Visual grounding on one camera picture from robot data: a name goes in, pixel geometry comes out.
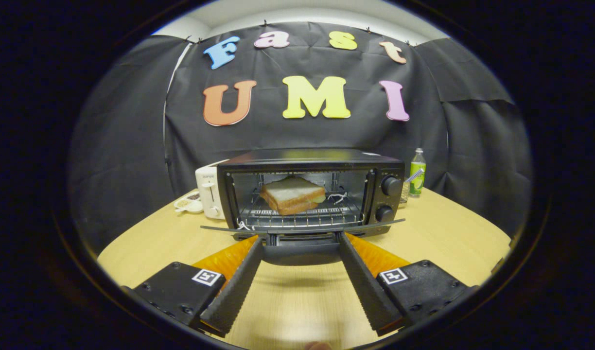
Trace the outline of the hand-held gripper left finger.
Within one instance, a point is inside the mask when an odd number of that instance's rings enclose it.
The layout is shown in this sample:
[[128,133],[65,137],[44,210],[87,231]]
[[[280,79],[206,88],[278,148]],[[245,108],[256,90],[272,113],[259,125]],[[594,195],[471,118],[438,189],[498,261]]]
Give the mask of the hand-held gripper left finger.
[[262,257],[262,240],[249,237],[195,264],[172,262],[132,292],[189,328],[224,337],[241,310]]

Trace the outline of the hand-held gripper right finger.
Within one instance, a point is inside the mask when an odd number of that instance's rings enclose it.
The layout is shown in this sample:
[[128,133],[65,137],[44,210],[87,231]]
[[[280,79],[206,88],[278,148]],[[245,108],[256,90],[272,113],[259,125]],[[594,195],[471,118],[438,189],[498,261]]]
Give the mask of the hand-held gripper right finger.
[[477,290],[431,261],[409,263],[351,234],[337,237],[344,267],[378,336],[435,317]]

